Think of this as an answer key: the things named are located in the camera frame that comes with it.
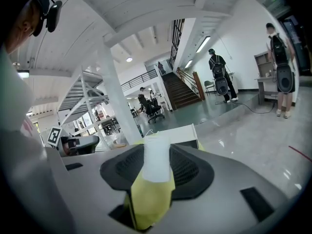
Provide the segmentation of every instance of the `ceiling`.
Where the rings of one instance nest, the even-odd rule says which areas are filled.
[[[111,48],[117,72],[146,62],[171,49],[171,21],[201,18],[198,32],[209,35],[237,0],[61,0],[62,11],[53,33],[43,28],[10,55],[33,89],[33,113],[55,110],[77,68],[96,66],[98,44]]]

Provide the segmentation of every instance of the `red cable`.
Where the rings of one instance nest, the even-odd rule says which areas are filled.
[[[309,158],[308,156],[306,156],[305,154],[303,154],[302,152],[298,151],[297,149],[295,149],[292,146],[289,146],[291,149],[295,150],[297,153],[301,154],[304,158],[306,158],[307,160],[309,160],[312,163],[312,159]]]

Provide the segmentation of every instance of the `pillar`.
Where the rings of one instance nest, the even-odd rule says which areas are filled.
[[[151,84],[151,87],[152,87],[152,90],[154,91],[154,93],[156,93],[156,89],[155,89],[154,83]]]
[[[104,39],[98,45],[97,56],[100,64],[98,72],[103,77],[109,103],[112,105],[117,121],[128,143],[133,145],[142,137],[121,89],[111,50],[105,45]]]

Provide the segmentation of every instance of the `shelving unit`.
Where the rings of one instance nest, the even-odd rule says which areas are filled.
[[[256,79],[258,81],[259,86],[259,104],[261,104],[264,99],[277,99],[277,92],[271,91],[274,89],[273,87],[276,78],[274,75],[274,64],[269,61],[269,54],[268,51],[260,53],[256,56],[254,56],[255,61],[258,66],[259,71],[259,77]],[[270,87],[270,91],[265,91],[264,83],[266,84],[266,87]]]

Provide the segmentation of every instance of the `tiled floor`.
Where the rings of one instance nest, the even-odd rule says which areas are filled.
[[[246,102],[251,98],[255,97],[257,92],[240,92],[238,94],[239,102]],[[238,105],[234,103],[215,105],[215,102],[223,101],[223,96],[215,96],[211,94],[206,96],[206,100],[198,102],[183,108],[179,108],[173,112],[165,111],[165,119],[157,118],[156,123],[150,121],[148,123],[148,118],[145,113],[139,114],[135,118],[137,124],[141,126],[142,132],[145,135],[150,129],[154,133],[158,131],[168,130],[176,127],[182,127],[190,124],[201,124],[212,118],[216,118],[225,112],[237,107]]]
[[[280,188],[287,197],[296,195],[312,172],[312,88],[300,87],[292,116],[249,113],[213,133],[196,131],[205,150],[241,161]],[[269,111],[272,105],[258,107]]]

